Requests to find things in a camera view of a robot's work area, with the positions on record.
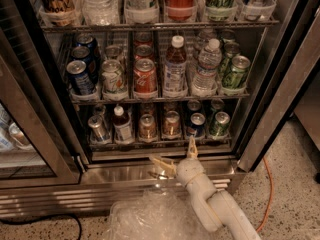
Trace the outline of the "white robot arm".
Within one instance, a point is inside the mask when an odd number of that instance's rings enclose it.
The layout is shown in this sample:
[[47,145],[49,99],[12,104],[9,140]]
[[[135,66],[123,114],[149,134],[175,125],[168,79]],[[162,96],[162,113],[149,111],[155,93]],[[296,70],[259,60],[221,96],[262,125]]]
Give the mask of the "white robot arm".
[[234,240],[261,240],[232,195],[218,190],[207,176],[198,160],[198,150],[193,136],[189,138],[187,157],[177,165],[171,159],[150,156],[169,177],[175,177],[190,195],[191,206],[199,221],[208,232],[223,226],[231,232]]

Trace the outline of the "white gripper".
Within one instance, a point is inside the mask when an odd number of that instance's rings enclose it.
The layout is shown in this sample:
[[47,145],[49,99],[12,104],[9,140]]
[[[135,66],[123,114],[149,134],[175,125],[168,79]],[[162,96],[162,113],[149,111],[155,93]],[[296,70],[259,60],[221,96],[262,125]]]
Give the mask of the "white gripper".
[[162,176],[176,176],[181,185],[186,187],[194,177],[205,172],[201,162],[196,159],[198,157],[198,150],[193,136],[189,138],[187,157],[181,160],[177,167],[170,158],[150,156],[149,159],[157,168],[161,169]]

